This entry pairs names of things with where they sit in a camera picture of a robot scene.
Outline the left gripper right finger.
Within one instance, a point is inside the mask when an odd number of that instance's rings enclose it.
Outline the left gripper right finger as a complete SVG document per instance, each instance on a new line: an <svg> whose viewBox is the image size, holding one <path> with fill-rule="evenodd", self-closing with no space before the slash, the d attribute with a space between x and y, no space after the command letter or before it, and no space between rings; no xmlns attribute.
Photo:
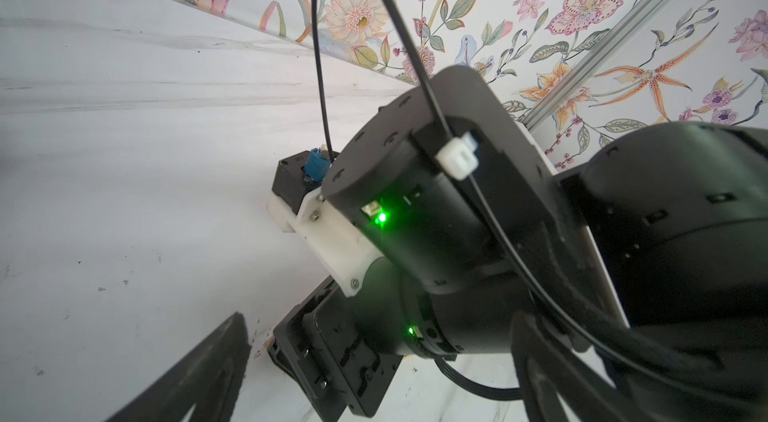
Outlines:
<svg viewBox="0 0 768 422"><path fill-rule="evenodd" d="M511 353L530 421L566 421L568 405L581 421L649 421L553 337L538 319L518 312L511 321Z"/></svg>

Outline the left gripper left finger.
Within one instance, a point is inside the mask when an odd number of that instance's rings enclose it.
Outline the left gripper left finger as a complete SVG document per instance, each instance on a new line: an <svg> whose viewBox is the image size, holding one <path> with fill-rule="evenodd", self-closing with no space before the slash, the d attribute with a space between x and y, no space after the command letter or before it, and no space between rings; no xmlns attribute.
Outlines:
<svg viewBox="0 0 768 422"><path fill-rule="evenodd" d="M229 421L251 346L244 316L233 313L112 421Z"/></svg>

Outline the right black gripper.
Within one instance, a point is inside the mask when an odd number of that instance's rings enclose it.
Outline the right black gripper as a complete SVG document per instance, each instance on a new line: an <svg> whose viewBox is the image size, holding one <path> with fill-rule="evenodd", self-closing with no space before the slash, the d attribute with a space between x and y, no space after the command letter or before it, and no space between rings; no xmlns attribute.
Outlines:
<svg viewBox="0 0 768 422"><path fill-rule="evenodd" d="M274 328L268 353L323 421L337 421L345 410L373 417L402 361L368 344L330 276Z"/></svg>

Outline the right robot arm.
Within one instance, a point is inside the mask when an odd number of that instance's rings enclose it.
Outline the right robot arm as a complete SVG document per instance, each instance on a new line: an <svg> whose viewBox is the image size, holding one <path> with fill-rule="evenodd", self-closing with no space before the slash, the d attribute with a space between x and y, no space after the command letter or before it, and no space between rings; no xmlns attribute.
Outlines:
<svg viewBox="0 0 768 422"><path fill-rule="evenodd" d="M324 421L408 355L532 421L767 417L767 133L634 129L563 173L467 68L378 110L268 203L329 276L268 352Z"/></svg>

